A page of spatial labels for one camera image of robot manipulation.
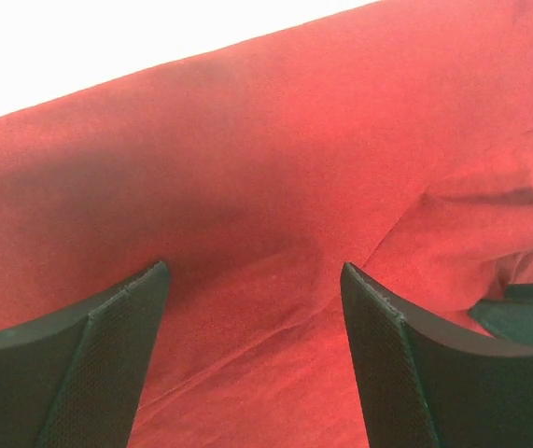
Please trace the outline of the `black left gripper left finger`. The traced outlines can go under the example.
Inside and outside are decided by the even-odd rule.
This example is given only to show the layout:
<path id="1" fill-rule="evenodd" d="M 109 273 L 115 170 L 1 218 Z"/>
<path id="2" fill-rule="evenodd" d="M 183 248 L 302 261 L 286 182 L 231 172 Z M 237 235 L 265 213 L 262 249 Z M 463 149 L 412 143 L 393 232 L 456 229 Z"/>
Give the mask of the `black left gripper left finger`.
<path id="1" fill-rule="evenodd" d="M 0 448 L 127 446 L 169 286 L 159 261 L 0 330 Z"/>

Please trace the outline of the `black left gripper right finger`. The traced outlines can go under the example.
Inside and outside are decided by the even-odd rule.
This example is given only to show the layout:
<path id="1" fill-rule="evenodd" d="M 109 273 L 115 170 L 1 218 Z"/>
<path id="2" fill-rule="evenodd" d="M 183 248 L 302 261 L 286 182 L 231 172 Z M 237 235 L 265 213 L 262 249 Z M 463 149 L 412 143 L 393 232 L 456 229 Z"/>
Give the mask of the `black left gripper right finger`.
<path id="1" fill-rule="evenodd" d="M 533 447 L 533 346 L 462 328 L 353 264 L 344 321 L 372 447 Z"/>

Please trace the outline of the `red t shirt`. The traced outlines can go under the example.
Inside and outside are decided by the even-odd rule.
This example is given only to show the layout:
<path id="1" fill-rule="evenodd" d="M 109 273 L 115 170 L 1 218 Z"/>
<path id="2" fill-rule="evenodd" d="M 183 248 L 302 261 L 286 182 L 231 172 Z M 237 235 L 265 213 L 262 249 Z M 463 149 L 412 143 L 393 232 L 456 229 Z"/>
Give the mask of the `red t shirt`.
<path id="1" fill-rule="evenodd" d="M 381 1 L 0 118 L 0 329 L 163 260 L 134 447 L 364 447 L 350 261 L 533 283 L 533 1 Z"/>

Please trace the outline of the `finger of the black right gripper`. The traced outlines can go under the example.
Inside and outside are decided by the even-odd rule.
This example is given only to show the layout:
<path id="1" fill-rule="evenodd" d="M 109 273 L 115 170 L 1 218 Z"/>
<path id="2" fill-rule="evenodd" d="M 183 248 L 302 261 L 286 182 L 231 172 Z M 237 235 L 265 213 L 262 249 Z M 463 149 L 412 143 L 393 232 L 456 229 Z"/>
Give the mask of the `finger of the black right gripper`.
<path id="1" fill-rule="evenodd" d="M 533 346 L 533 284 L 508 285 L 502 299 L 482 299 L 468 314 L 495 337 Z"/>

